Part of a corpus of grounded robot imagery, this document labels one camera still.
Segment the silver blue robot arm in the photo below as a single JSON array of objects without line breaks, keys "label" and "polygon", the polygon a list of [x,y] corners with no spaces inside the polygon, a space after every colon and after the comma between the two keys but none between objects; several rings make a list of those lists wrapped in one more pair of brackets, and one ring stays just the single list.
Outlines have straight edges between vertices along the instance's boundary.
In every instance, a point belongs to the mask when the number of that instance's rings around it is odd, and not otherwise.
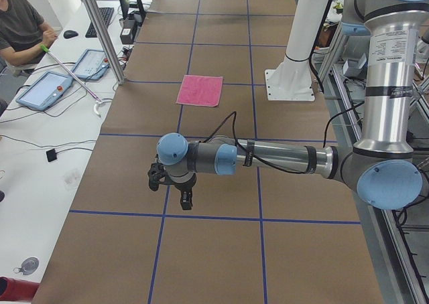
[{"label": "silver blue robot arm", "polygon": [[343,24],[362,23],[371,35],[362,135],[351,148],[271,144],[216,133],[187,141],[169,133],[158,141],[149,188],[173,185],[182,209],[190,210],[198,173],[232,175],[240,165],[262,166],[342,182],[382,210],[408,206],[423,187],[406,133],[418,32],[427,18],[428,0],[345,0]]}]

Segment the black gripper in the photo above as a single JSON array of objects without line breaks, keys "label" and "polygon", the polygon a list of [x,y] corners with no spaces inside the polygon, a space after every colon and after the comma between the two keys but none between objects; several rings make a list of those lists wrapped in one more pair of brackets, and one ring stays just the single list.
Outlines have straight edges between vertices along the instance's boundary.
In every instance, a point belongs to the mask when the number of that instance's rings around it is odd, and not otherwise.
[{"label": "black gripper", "polygon": [[192,188],[196,184],[197,176],[193,172],[188,172],[181,177],[169,174],[170,179],[176,189],[181,191],[180,205],[183,210],[192,209]]}]

